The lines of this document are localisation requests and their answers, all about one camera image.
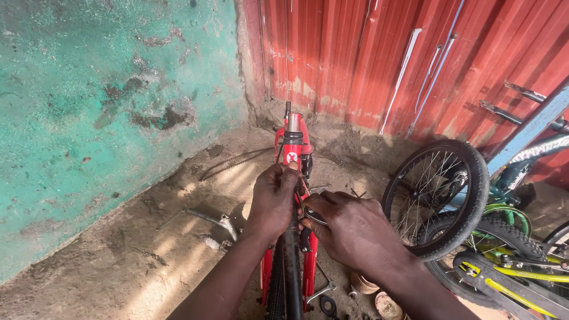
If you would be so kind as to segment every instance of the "left hand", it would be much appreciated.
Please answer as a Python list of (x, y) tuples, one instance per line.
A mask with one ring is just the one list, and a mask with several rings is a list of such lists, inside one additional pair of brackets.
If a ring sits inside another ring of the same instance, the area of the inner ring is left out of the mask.
[(259, 175), (253, 188), (251, 212), (244, 233), (254, 234), (274, 244), (292, 219), (294, 187), (300, 176), (298, 164), (275, 163)]

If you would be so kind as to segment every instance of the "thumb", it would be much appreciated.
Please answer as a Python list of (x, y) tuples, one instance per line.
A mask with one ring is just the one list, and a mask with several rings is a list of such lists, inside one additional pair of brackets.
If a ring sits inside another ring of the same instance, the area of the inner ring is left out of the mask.
[(324, 247), (327, 250), (329, 249), (329, 246), (332, 245), (332, 231), (326, 225), (318, 223), (311, 218), (302, 218), (300, 223), (312, 230), (318, 240), (324, 244)]
[(284, 194), (292, 195), (298, 181), (298, 174), (298, 163), (294, 161), (289, 163), (286, 169), (283, 170), (283, 174), (281, 175), (281, 190)]

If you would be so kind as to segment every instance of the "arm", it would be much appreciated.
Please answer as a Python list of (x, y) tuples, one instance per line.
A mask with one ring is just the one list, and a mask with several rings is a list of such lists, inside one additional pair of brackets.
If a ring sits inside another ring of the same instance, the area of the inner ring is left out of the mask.
[(411, 319), (439, 320), (452, 315), (479, 320), (403, 246), (376, 200), (325, 191), (309, 196), (303, 204), (328, 223), (302, 220), (328, 254), (380, 286)]
[(257, 178), (243, 233), (167, 320), (235, 318), (253, 271), (291, 219), (299, 171), (296, 162), (288, 166), (272, 165)]

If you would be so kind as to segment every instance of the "hand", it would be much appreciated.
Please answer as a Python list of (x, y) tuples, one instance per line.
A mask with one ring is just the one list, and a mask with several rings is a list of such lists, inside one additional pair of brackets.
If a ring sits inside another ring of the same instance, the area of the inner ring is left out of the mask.
[(296, 162), (289, 163), (288, 167), (275, 163), (257, 177), (244, 233), (261, 236), (269, 244), (277, 242), (292, 218), (294, 187), (298, 177)]
[(330, 257), (368, 279), (381, 282), (375, 279), (378, 272), (382, 273), (379, 278), (397, 277), (402, 264), (418, 262), (399, 241), (376, 200), (324, 191), (310, 195), (303, 205), (321, 214), (328, 223), (326, 226), (310, 218), (301, 220)]

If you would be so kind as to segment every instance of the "right hand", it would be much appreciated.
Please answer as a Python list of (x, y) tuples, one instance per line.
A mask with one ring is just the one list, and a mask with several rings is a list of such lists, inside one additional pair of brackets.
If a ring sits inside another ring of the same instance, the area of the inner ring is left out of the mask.
[(376, 200), (324, 191), (310, 195), (303, 205), (321, 214), (328, 223), (326, 226), (310, 218), (301, 220), (330, 257), (378, 285), (400, 277), (402, 264), (420, 263), (399, 241)]

